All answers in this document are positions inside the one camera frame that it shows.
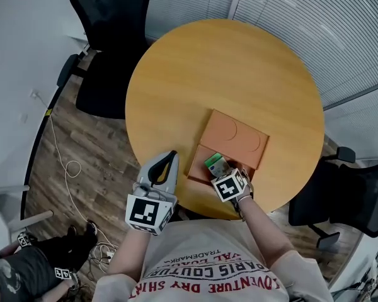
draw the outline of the white cable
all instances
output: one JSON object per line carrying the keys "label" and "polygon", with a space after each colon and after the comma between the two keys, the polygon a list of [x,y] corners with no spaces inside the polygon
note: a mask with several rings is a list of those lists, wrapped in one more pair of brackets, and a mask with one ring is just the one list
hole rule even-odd
{"label": "white cable", "polygon": [[[36,94],[36,96],[37,96],[37,98],[42,102],[42,104],[46,107],[46,109],[48,110],[49,107],[45,104],[45,102],[44,102],[43,99],[40,97],[40,95],[39,95],[39,94]],[[62,155],[60,154],[59,147],[57,146],[57,139],[56,139],[56,133],[55,133],[55,128],[54,128],[53,119],[52,119],[52,113],[49,114],[49,121],[50,121],[50,124],[51,124],[51,126],[52,126],[53,138],[54,138],[54,142],[55,142],[55,147],[56,147],[57,155],[59,156],[60,164],[62,165],[62,168],[64,169],[64,183],[65,183],[65,185],[66,185],[66,189],[67,189],[67,192],[68,192],[68,194],[69,194],[69,197],[70,197],[71,203],[73,204],[73,206],[74,206],[74,208],[77,210],[77,212],[80,214],[81,218],[82,218],[86,223],[88,223],[88,220],[84,217],[84,215],[83,215],[83,214],[79,211],[79,209],[77,208],[77,206],[76,206],[76,204],[75,204],[75,202],[74,202],[74,200],[73,200],[73,197],[72,197],[72,195],[71,195],[71,192],[70,192],[70,189],[69,189],[69,184],[68,184],[68,182],[67,182],[67,177],[68,177],[68,176],[69,176],[70,178],[75,178],[75,177],[77,177],[78,175],[80,175],[80,173],[81,173],[83,167],[81,166],[81,163],[78,162],[78,161],[76,161],[76,160],[71,160],[71,161],[69,161],[69,162],[66,164],[66,166],[63,164]],[[77,164],[78,167],[79,167],[78,172],[77,172],[76,174],[74,174],[74,175],[71,175],[71,174],[69,173],[69,171],[67,170],[67,168],[69,167],[69,164],[72,164],[72,163]],[[112,248],[113,248],[114,250],[118,249],[118,246],[112,244],[112,243],[109,241],[108,237],[106,237],[106,235],[104,234],[104,232],[98,228],[98,226],[97,226],[97,230],[98,230],[98,232],[100,232],[100,233],[104,236],[105,240],[106,240],[108,243],[106,243],[106,242],[99,242],[99,243],[97,243],[97,244],[93,247],[93,249],[91,250],[91,255],[94,255],[94,258],[97,259],[97,260],[99,261],[98,265],[99,265],[101,271],[105,273],[105,271],[102,269],[102,266],[101,266],[101,265],[103,264],[102,259],[104,258],[104,256],[103,256],[103,252],[102,252],[102,247],[106,247],[106,248],[108,249],[108,251],[110,252],[109,245],[111,245]],[[101,253],[101,258],[100,258],[100,259],[97,258],[96,254],[95,254],[95,250],[97,249],[98,246],[100,246],[100,253]]]}

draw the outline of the chair armrest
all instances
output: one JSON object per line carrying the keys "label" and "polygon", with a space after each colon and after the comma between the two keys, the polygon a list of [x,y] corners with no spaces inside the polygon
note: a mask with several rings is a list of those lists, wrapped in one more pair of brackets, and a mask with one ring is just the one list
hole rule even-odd
{"label": "chair armrest", "polygon": [[353,164],[355,163],[355,152],[348,147],[338,147],[336,150],[336,154],[322,157],[321,160],[341,160]]}
{"label": "chair armrest", "polygon": [[63,88],[73,74],[84,77],[86,71],[78,67],[79,63],[80,60],[76,53],[66,60],[60,71],[59,78],[57,79],[57,86]]}

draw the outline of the white t-shirt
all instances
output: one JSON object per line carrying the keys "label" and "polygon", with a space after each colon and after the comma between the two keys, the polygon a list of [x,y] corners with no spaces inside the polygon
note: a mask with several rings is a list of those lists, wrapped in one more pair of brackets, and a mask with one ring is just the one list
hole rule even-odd
{"label": "white t-shirt", "polygon": [[94,302],[333,301],[315,260],[292,250],[272,265],[241,221],[170,223],[152,237],[139,283],[102,277]]}

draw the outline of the wooden floor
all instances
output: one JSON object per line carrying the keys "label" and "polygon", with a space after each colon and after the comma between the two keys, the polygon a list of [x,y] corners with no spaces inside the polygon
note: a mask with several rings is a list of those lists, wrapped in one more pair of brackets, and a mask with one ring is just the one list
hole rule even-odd
{"label": "wooden floor", "polygon": [[[91,61],[84,59],[82,67]],[[124,120],[97,118],[76,109],[75,99],[81,79],[72,77],[63,90],[52,118],[63,163],[78,160],[82,171],[68,178],[75,204],[80,212],[95,221],[112,243],[119,244],[128,230],[124,223],[127,194],[132,189],[140,169],[131,149]],[[324,152],[331,152],[326,146]],[[71,164],[71,174],[76,172]],[[52,210],[54,216],[30,228],[40,240],[64,235],[70,224],[81,231],[85,222],[74,209],[64,182],[64,170],[59,163],[50,122],[47,123],[33,164],[30,191],[26,198],[26,217]],[[347,226],[321,224],[327,232],[340,232],[339,241],[330,249],[316,249],[318,236],[308,227],[288,224],[288,205],[270,213],[272,220],[289,236],[304,257],[319,263],[324,278],[329,281],[344,263],[358,239],[359,231]],[[93,292],[95,282],[103,275],[92,263],[81,270],[81,279]]]}

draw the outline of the black office chair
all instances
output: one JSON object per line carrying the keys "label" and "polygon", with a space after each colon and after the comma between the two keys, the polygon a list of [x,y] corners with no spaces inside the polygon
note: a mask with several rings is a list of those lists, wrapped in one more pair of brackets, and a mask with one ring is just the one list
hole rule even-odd
{"label": "black office chair", "polygon": [[71,55],[57,85],[72,74],[83,77],[76,107],[91,115],[125,118],[130,77],[148,49],[144,27],[149,0],[70,0],[84,26],[91,48],[100,50],[85,72]]}
{"label": "black office chair", "polygon": [[329,247],[340,236],[338,232],[328,235],[313,225],[327,220],[378,236],[378,165],[364,169],[338,167],[328,162],[334,159],[353,163],[355,153],[339,147],[336,155],[322,157],[310,180],[290,201],[290,225],[312,228],[320,236],[319,249]]}

